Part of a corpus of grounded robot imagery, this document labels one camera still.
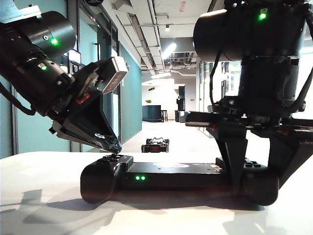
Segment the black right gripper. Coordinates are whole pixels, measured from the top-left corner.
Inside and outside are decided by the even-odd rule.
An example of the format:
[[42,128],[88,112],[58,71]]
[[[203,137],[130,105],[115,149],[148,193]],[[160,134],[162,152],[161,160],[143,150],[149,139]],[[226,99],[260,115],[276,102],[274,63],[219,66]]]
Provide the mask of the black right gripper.
[[313,154],[312,133],[290,132],[292,130],[312,131],[313,121],[291,117],[280,119],[252,115],[244,117],[242,110],[236,107],[237,104],[236,96],[225,96],[214,105],[209,106],[208,112],[189,112],[185,119],[185,125],[212,130],[235,195],[240,191],[244,173],[247,148],[246,129],[278,132],[269,138],[268,167],[278,176],[279,187],[282,187],[287,179]]

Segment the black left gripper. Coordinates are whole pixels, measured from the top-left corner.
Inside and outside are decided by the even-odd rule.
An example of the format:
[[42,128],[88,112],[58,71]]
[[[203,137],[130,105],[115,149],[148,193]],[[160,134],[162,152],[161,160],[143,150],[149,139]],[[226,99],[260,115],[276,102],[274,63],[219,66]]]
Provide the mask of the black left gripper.
[[49,64],[45,76],[45,115],[53,120],[50,133],[106,152],[122,150],[102,111],[103,92],[98,89],[110,80],[109,59],[92,62],[73,75]]

